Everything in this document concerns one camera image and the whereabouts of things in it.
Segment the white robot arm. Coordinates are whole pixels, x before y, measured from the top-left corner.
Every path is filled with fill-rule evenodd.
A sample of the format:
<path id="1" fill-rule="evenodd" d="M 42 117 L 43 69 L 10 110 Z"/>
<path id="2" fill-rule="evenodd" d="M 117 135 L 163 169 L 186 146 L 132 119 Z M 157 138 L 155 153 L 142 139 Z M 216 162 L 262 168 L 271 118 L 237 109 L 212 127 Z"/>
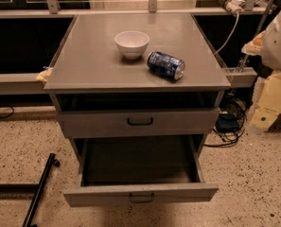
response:
<path id="1" fill-rule="evenodd" d="M 251 125 L 267 131 L 281 114 L 281 10 L 267 28 L 245 44 L 241 51 L 260 56 L 262 64 L 272 69 L 255 104 Z"/>

